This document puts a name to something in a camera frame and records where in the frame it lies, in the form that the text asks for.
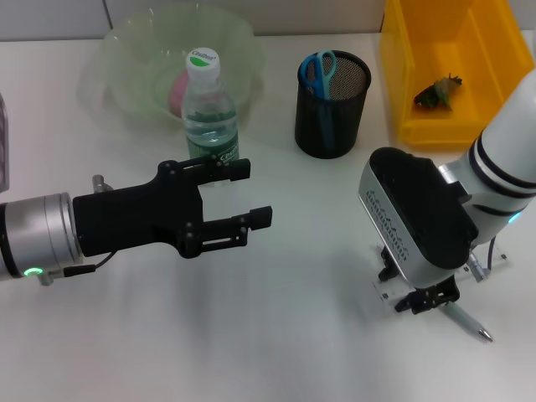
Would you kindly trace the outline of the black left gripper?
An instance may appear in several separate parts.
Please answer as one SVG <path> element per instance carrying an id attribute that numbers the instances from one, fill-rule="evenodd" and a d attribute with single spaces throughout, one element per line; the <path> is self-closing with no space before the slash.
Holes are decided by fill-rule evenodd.
<path id="1" fill-rule="evenodd" d="M 165 161 L 148 183 L 73 199 L 75 228 L 85 257 L 153 243 L 171 245 L 185 255 L 244 247 L 249 232 L 271 226 L 267 206 L 227 219 L 203 222 L 199 185 L 250 177 L 250 160 L 228 163 L 217 156 Z"/>

